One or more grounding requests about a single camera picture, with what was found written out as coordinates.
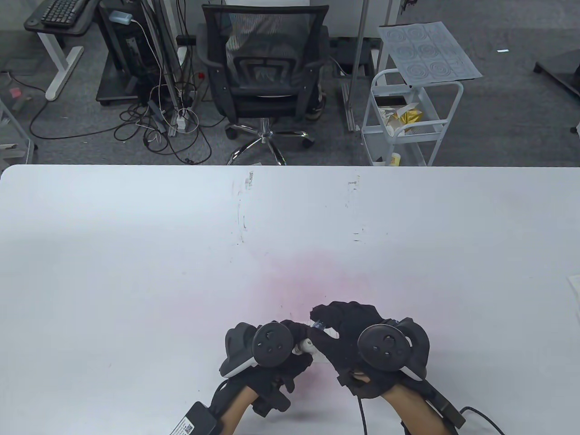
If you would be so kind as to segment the person's left hand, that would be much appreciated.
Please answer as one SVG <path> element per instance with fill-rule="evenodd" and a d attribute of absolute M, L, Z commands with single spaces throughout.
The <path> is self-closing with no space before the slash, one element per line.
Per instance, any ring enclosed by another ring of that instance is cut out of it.
<path fill-rule="evenodd" d="M 285 412 L 290 400 L 281 392 L 295 389 L 295 379 L 313 362 L 309 353 L 295 354 L 306 338 L 308 327 L 294 321 L 270 322 L 259 327 L 239 323 L 224 338 L 226 359 L 219 372 L 224 378 L 210 410 L 221 418 L 245 387 L 257 394 L 253 412 L 266 417 L 271 410 Z"/>

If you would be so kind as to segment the person's right hand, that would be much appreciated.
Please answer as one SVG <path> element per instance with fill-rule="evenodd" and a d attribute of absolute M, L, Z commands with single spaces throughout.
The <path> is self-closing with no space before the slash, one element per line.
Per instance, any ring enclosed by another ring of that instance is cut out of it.
<path fill-rule="evenodd" d="M 376 307 L 359 302 L 322 304 L 310 317 L 338 333 L 332 338 L 310 328 L 307 336 L 353 395 L 372 399 L 402 385 L 423 398 L 433 396 L 426 381 L 429 338 L 412 318 L 384 319 Z"/>

